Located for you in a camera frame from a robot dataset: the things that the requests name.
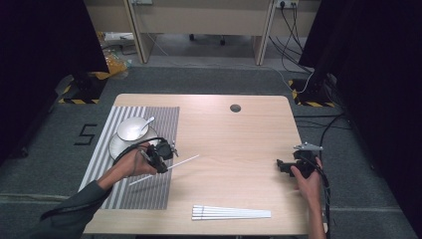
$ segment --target black sleeve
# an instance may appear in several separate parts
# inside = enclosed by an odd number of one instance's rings
[[[41,221],[19,238],[81,238],[86,225],[109,196],[96,181],[43,214]]]

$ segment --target hole in table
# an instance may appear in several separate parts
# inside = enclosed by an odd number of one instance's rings
[[[234,112],[234,113],[239,112],[241,109],[242,109],[242,108],[241,108],[239,105],[232,105],[232,106],[230,107],[230,111],[232,111],[232,112]]]

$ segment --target yellow black hazard tape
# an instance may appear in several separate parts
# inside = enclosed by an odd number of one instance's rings
[[[296,105],[306,106],[306,107],[334,107],[334,103],[328,98],[310,98],[304,94],[298,94],[304,88],[304,84],[298,84],[298,82],[290,80],[289,86],[292,89],[293,99],[295,100]]]
[[[66,104],[98,104],[100,100],[73,100],[73,99],[60,99],[59,103],[66,103]]]
[[[74,80],[71,80],[69,85],[64,89],[59,103],[76,105],[98,104],[105,85],[106,80],[101,80],[99,84],[96,84],[97,89],[84,93],[80,92]]]

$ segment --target black curtain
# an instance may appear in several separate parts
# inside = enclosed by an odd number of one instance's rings
[[[322,0],[301,58],[337,77],[357,132],[419,237],[421,13],[417,0]]]
[[[108,69],[83,0],[1,0],[0,22],[1,163],[63,77]]]

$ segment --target hand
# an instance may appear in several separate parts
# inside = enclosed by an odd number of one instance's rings
[[[149,142],[145,142],[140,145],[139,148],[136,148],[127,154],[125,154],[115,165],[118,170],[121,170],[124,177],[138,176],[142,174],[152,174],[155,175],[157,170],[153,168],[143,155],[140,153],[140,150],[146,151],[149,146]]]
[[[157,170],[148,164],[146,159],[139,152],[146,150],[149,143],[143,143],[139,148],[125,154],[112,168],[110,168],[102,177],[97,180],[99,187],[104,190],[111,188],[118,181],[142,174],[156,174]]]
[[[322,169],[322,163],[320,162],[319,158],[316,158],[316,163]],[[292,166],[291,170],[298,181],[299,191],[301,192],[302,197],[308,202],[308,204],[311,204],[316,201],[319,202],[319,173],[317,171],[314,171],[308,178],[304,178],[301,172],[295,166]]]

